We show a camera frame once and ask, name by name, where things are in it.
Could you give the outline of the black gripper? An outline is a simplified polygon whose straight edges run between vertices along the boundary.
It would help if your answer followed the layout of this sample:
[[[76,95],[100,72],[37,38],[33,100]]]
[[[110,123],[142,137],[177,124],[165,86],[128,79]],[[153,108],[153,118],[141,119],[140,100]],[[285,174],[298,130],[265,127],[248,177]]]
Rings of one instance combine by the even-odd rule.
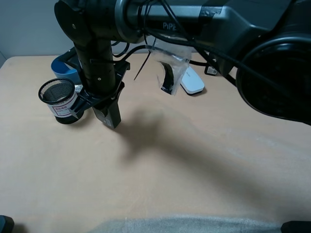
[[[84,111],[92,108],[93,106],[99,104],[102,101],[107,99],[114,99],[120,96],[121,91],[124,89],[125,84],[122,81],[126,71],[130,70],[130,63],[127,61],[121,62],[120,65],[114,65],[115,67],[115,78],[116,78],[116,87],[114,87],[113,91],[110,94],[95,95],[83,87],[77,99],[73,103],[73,105],[69,108],[69,112],[76,119],[80,119]]]

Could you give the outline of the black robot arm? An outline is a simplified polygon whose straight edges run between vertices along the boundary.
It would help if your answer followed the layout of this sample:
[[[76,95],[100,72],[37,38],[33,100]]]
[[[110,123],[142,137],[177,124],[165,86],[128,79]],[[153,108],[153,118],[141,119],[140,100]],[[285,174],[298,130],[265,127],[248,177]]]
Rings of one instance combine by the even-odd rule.
[[[308,0],[60,0],[58,24],[74,43],[83,84],[70,108],[97,117],[117,111],[126,56],[111,42],[137,44],[149,35],[194,48],[238,89],[254,110],[311,122],[311,3]]]

